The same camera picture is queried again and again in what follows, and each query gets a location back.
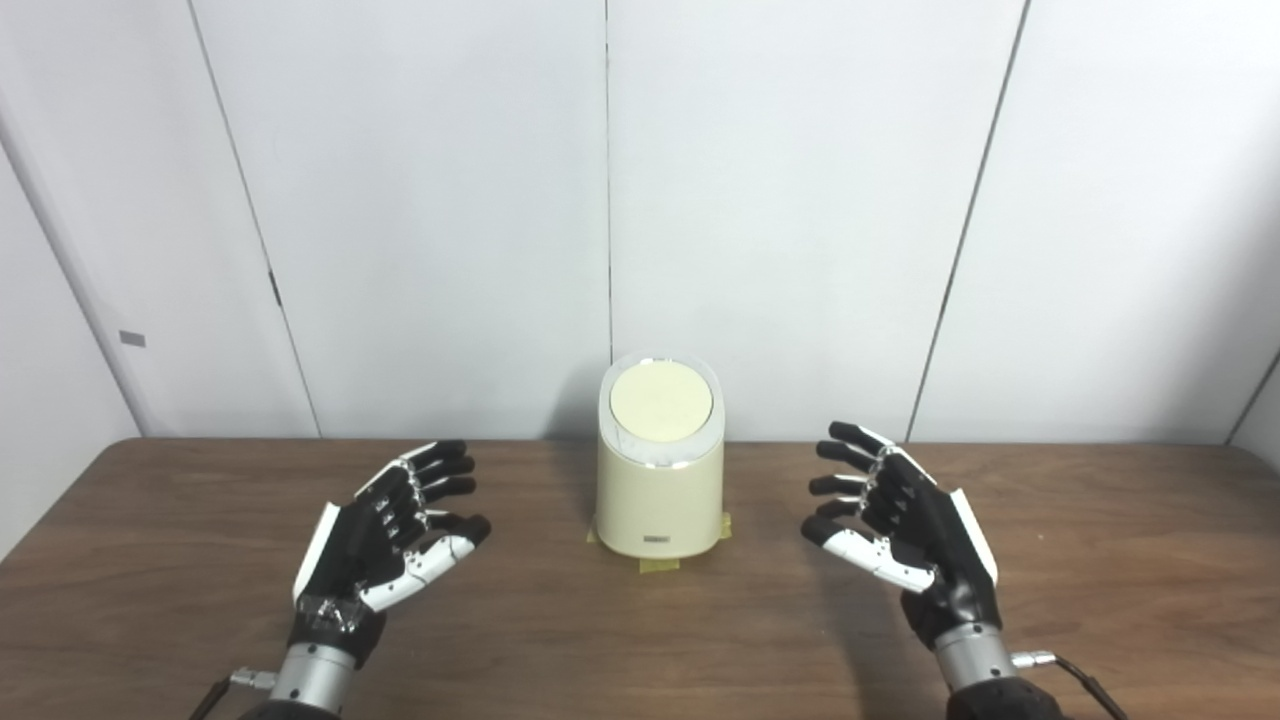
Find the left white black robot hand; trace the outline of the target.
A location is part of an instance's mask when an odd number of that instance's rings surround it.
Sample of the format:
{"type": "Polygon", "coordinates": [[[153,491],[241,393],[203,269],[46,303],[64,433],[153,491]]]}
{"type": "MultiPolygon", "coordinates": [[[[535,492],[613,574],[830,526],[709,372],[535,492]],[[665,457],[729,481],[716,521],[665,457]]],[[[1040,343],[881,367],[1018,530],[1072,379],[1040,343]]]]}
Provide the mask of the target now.
{"type": "Polygon", "coordinates": [[[475,461],[462,439],[440,439],[392,459],[346,505],[326,503],[292,588],[287,643],[337,650],[362,669],[390,607],[424,591],[492,533],[483,515],[435,509],[471,495],[475,461]]]}

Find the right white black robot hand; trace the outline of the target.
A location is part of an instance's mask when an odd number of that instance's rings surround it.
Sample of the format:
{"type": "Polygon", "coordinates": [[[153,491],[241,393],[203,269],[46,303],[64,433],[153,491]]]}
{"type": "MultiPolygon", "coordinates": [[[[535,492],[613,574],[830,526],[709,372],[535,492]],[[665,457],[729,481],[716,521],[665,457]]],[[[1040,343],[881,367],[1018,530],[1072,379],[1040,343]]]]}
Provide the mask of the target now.
{"type": "Polygon", "coordinates": [[[810,495],[827,502],[803,520],[806,541],[897,587],[928,650],[960,626],[1004,629],[998,565],[961,489],[943,488],[901,446],[852,423],[832,421],[815,454],[852,473],[810,480],[810,495]]]}

